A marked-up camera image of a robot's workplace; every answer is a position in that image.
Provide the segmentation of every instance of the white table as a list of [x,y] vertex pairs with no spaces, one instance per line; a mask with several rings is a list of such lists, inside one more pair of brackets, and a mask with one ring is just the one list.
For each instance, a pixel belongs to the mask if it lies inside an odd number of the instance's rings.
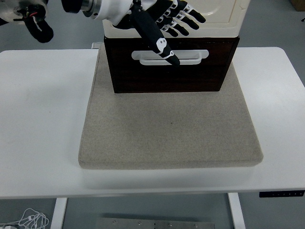
[[233,59],[264,154],[259,165],[81,169],[78,148],[97,54],[0,54],[0,198],[305,189],[305,88],[279,48],[238,48]]

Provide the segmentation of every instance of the box handle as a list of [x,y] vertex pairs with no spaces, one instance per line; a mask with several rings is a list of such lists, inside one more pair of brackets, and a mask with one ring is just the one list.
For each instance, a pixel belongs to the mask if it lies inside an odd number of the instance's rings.
[[[180,60],[180,65],[200,64],[202,59],[209,56],[208,50],[174,50]],[[170,65],[161,56],[153,51],[133,51],[132,58],[142,65]]]

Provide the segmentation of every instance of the beige felt pad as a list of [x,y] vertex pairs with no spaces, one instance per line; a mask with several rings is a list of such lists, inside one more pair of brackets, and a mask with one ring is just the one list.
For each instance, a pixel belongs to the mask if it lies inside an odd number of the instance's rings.
[[82,168],[248,167],[262,159],[232,65],[219,92],[115,94],[100,49],[79,150]]

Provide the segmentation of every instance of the black and white robotic hand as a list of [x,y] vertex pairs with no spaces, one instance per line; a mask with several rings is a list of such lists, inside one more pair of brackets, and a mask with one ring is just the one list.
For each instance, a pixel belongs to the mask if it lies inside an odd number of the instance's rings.
[[66,12],[83,11],[86,17],[109,20],[118,29],[135,28],[148,46],[167,62],[179,66],[180,61],[169,47],[161,31],[173,37],[178,32],[184,36],[189,32],[179,25],[183,21],[192,29],[198,29],[205,18],[184,0],[61,0]]
[[25,24],[36,40],[49,42],[53,29],[45,21],[47,3],[48,0],[3,0],[0,2],[0,25]]
[[[161,31],[173,37],[189,32],[178,21],[192,29],[205,18],[184,0],[61,0],[66,12],[83,11],[86,17],[109,20],[118,29],[135,28],[151,50],[174,66],[179,59],[169,47]],[[48,0],[1,0],[0,25],[5,23],[25,24],[31,35],[39,42],[49,42],[53,30],[45,21]]]

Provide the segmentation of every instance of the concrete floor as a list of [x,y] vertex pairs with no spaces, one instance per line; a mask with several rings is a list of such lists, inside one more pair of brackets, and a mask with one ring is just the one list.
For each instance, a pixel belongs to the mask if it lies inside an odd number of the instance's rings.
[[[103,40],[101,21],[87,19],[82,13],[67,14],[63,11],[61,1],[59,0],[50,0],[48,7],[52,14],[47,17],[46,21],[55,31],[54,38],[50,43],[40,44],[28,34],[25,27],[6,24],[0,26],[0,52],[3,50],[26,49],[89,49],[93,42]],[[305,22],[301,22],[301,19],[304,17],[305,12],[295,11],[289,0],[252,0],[240,31],[241,40],[239,46],[277,46],[284,49],[300,79],[305,84]],[[152,197],[141,198],[143,202],[153,202]],[[170,197],[172,203],[175,202],[174,198],[174,196]],[[186,206],[189,206],[187,201],[193,201],[188,196],[177,196],[176,198],[176,201],[180,202],[181,205],[183,205],[184,201]],[[110,206],[108,213],[111,213],[110,211],[120,213],[122,206],[119,200],[121,199],[113,199],[114,204]],[[86,202],[84,199],[73,199],[70,202],[70,206],[74,204],[79,209],[88,211],[89,214],[91,211],[91,201],[88,200]],[[95,200],[95,206],[103,204],[104,201],[102,199]],[[258,193],[242,193],[240,194],[240,201],[247,229],[304,228],[304,197],[259,198]],[[7,203],[0,201],[0,208],[5,208],[6,205]],[[135,212],[141,212],[140,207],[139,203],[135,203],[132,206]],[[198,208],[197,206],[195,209],[201,211],[197,212],[197,215],[204,215],[204,208]],[[80,218],[79,214],[73,211],[73,208],[71,208],[70,213],[69,208],[67,210],[68,214],[66,215],[64,229],[73,228],[69,222],[79,221],[79,224],[83,224],[81,222],[84,219]],[[162,214],[163,217],[176,217],[181,215],[181,211],[175,212],[175,208],[166,208]],[[0,221],[5,222],[6,219],[0,218]],[[230,221],[228,221],[227,228],[232,228]]]

